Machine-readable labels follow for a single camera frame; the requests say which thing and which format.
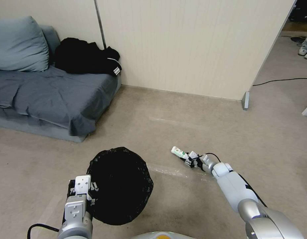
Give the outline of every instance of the white bottle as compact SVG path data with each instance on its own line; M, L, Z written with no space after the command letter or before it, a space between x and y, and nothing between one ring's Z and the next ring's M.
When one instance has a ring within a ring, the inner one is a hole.
M176 146L173 146L173 147L172 147L171 153L175 154L175 155L178 156L179 158L189 159L189 156L187 155L187 153L183 152L182 150L180 150L180 149L177 148Z

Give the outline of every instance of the black trash bag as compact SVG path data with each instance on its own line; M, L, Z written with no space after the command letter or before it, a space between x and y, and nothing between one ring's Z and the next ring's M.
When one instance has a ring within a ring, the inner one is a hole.
M99 152L90 162L87 174L99 190L92 215L109 225L123 225L134 220L145 208L153 190L146 162L125 147Z

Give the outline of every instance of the person's leg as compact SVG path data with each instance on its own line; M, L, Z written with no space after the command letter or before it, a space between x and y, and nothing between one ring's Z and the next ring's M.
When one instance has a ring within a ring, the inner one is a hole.
M307 38L302 43L302 47L299 49L298 54L302 56L307 54Z

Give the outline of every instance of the beige carpet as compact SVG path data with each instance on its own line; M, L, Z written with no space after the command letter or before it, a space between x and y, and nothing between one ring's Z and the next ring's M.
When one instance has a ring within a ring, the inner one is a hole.
M307 77L307 60L297 50L289 38L278 38L256 83ZM250 104L245 112L240 101L122 87L83 143L0 128L0 238L25 238L34 223L60 227L68 180L84 174L99 151L118 146L148 163L153 193L129 224L94 220L93 238L155 230L201 239L245 238L244 222L217 183L172 155L174 145L216 153L307 238L307 117L301 115L307 80L253 87ZM56 233L33 229L32 239L37 238Z

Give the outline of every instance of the gray cushion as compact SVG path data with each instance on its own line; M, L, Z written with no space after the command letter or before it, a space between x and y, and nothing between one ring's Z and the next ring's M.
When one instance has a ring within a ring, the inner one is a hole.
M48 46L32 17L0 19L0 70L44 71Z
M48 45L50 63L54 62L55 49L60 45L60 39L52 26L40 25Z

